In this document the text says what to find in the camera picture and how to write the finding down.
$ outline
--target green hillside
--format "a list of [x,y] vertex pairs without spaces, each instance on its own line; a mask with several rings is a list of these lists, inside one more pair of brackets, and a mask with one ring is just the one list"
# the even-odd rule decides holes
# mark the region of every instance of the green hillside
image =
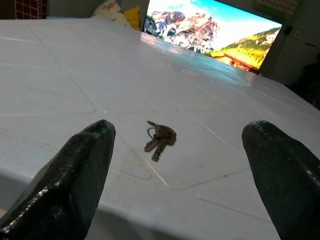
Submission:
[[273,43],[275,33],[279,29],[278,27],[272,28],[268,31],[248,36],[224,48],[205,54],[213,58],[228,54],[253,67],[259,68]]

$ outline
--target yellow cushion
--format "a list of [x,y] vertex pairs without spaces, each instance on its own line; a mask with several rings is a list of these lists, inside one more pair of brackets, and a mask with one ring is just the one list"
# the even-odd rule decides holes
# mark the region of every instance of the yellow cushion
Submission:
[[139,6],[135,6],[124,12],[126,19],[131,24],[131,27],[140,31],[140,8]]

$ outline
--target red tiled wall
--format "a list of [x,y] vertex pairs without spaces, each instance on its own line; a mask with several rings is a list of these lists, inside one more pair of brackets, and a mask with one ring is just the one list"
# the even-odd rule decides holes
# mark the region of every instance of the red tiled wall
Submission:
[[16,19],[45,19],[47,0],[14,0]]

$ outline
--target white pillow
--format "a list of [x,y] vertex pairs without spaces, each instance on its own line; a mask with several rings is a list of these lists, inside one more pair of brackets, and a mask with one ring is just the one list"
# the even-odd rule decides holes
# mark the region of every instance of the white pillow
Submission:
[[93,13],[94,18],[105,18],[116,23],[131,27],[125,15],[121,12],[120,6],[115,0],[107,0],[101,4]]

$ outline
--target television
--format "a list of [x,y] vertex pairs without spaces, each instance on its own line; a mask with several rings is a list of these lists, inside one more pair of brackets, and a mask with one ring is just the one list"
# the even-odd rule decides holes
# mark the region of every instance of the television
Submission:
[[150,0],[142,31],[257,73],[281,27],[215,0]]

